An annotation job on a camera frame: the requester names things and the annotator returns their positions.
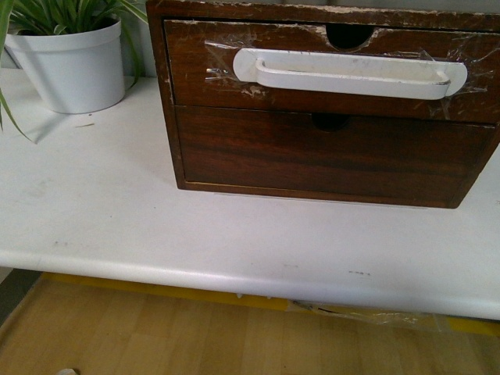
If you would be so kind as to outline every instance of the drawer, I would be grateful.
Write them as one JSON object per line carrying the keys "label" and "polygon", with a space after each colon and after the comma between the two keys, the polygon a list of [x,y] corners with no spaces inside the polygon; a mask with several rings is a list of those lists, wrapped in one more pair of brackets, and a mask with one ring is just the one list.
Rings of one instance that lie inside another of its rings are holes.
{"label": "drawer", "polygon": [[[359,37],[345,44],[347,34],[335,24],[166,20],[174,102],[474,123],[500,120],[500,80],[494,79],[498,34],[356,26]],[[232,64],[241,48],[432,58],[464,63],[468,78],[456,95],[432,101],[270,88],[236,78]]]}
{"label": "drawer", "polygon": [[321,113],[186,106],[176,113],[190,188],[438,207],[458,204],[495,132]]}

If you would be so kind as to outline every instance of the wooden cabinet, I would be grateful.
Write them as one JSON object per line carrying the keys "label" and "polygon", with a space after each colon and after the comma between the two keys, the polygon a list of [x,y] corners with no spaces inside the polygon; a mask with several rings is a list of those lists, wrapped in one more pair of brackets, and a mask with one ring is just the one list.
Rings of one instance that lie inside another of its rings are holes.
{"label": "wooden cabinet", "polygon": [[[496,13],[150,0],[148,15],[179,188],[452,208],[500,139]],[[289,90],[241,82],[242,48],[459,62],[468,77],[441,100]]]}

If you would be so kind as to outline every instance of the green leaf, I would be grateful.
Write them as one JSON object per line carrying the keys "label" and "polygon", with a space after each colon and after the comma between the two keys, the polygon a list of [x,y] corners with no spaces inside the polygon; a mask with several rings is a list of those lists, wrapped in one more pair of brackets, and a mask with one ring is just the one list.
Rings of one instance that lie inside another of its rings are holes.
{"label": "green leaf", "polygon": [[[9,25],[16,31],[33,35],[77,34],[96,30],[102,27],[106,18],[124,13],[130,13],[148,23],[146,13],[131,0],[0,0],[0,57]],[[123,36],[130,45],[134,86],[142,73],[141,61],[126,27],[123,27]],[[2,107],[14,127],[27,138],[14,120],[0,90],[0,129],[3,128]]]}
{"label": "green leaf", "polygon": [[63,25],[57,25],[55,28],[54,28],[54,35],[61,35],[64,30],[66,29],[67,27],[66,26],[63,26]]}
{"label": "green leaf", "polygon": [[133,5],[128,0],[120,0],[123,4],[123,7],[129,12],[140,19],[142,22],[148,24],[148,16],[146,13],[142,12],[137,6]]}
{"label": "green leaf", "polygon": [[5,110],[5,112],[7,113],[7,116],[10,118],[10,120],[12,121],[12,124],[14,125],[14,127],[17,129],[17,131],[19,131],[28,141],[32,141],[31,139],[29,139],[29,137],[27,135],[25,135],[25,133],[21,130],[21,128],[17,125],[17,122],[14,120],[14,116],[12,115],[12,113],[10,112],[10,108],[9,106],[7,105],[7,101],[5,100],[5,97],[3,96],[3,93],[2,93],[2,89],[0,88],[0,107],[3,107],[3,109]]}

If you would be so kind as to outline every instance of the white table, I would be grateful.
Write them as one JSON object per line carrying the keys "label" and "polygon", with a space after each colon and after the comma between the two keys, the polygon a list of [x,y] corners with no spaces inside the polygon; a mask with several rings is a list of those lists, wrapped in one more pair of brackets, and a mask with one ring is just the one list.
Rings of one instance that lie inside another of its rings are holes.
{"label": "white table", "polygon": [[500,320],[500,150],[455,210],[180,191],[154,79],[91,116],[2,88],[37,145],[4,115],[0,266]]}

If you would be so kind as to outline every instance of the plant pot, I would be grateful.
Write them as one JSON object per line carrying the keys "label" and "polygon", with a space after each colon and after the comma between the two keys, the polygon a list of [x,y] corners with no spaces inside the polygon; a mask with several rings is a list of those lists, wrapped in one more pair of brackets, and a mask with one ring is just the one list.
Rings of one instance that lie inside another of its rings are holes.
{"label": "plant pot", "polygon": [[120,34],[117,20],[81,34],[8,34],[5,46],[50,109],[88,113],[115,105],[125,95]]}

